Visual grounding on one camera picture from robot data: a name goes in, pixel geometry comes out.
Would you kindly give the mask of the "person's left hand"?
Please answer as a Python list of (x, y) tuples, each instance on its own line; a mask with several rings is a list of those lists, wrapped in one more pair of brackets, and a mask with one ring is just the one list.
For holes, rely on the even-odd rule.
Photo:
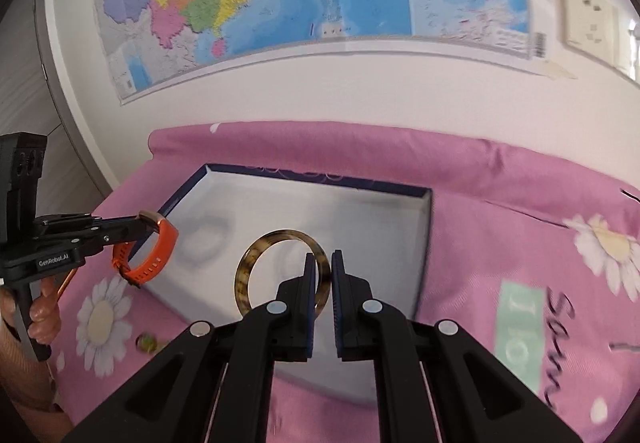
[[(1, 315), (2, 319), (11, 327), (14, 327), (14, 311), (16, 309), (14, 299), (8, 289), (1, 289)], [(46, 277), (40, 281), (40, 296), (34, 300), (30, 307), (32, 325), (27, 329), (29, 337), (35, 339), (40, 345), (50, 345), (61, 331), (61, 315), (58, 308), (58, 288), (53, 277)]]

